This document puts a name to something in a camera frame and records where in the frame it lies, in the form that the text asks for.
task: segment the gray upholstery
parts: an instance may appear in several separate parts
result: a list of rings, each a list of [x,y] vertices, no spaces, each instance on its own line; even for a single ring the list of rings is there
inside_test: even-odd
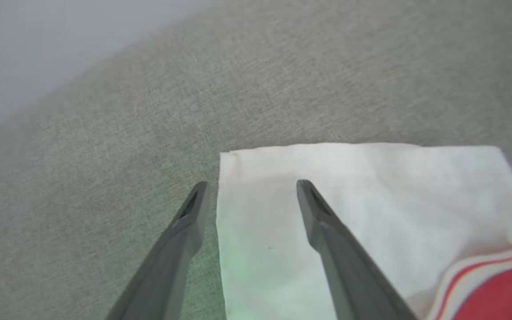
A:
[[[181,318],[225,318],[219,152],[325,141],[494,144],[512,164],[512,1],[236,0],[8,119],[0,319],[106,316],[199,180]]]

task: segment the red fabric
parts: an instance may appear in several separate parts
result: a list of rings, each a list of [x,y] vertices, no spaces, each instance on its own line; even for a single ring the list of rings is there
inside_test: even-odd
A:
[[[512,320],[512,270],[490,278],[461,305],[454,320]]]

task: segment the gray couch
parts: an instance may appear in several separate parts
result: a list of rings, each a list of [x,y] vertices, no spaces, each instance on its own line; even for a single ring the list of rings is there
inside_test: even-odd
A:
[[[512,1],[236,0],[92,67],[0,125],[0,319],[106,316],[199,180],[181,318],[225,318],[219,152],[325,141],[512,164]]]

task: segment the white fabric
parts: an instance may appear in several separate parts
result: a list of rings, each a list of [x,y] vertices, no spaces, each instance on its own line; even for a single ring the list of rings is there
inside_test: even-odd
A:
[[[296,181],[313,182],[419,318],[454,262],[512,249],[498,148],[298,144],[221,154],[217,231],[228,320],[335,320]]]

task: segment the white cloth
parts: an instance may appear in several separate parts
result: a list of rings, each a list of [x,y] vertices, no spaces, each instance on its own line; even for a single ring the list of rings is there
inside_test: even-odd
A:
[[[298,144],[221,154],[217,231],[228,320],[335,320],[296,181],[313,182],[418,318],[454,262],[512,249],[498,148]]]

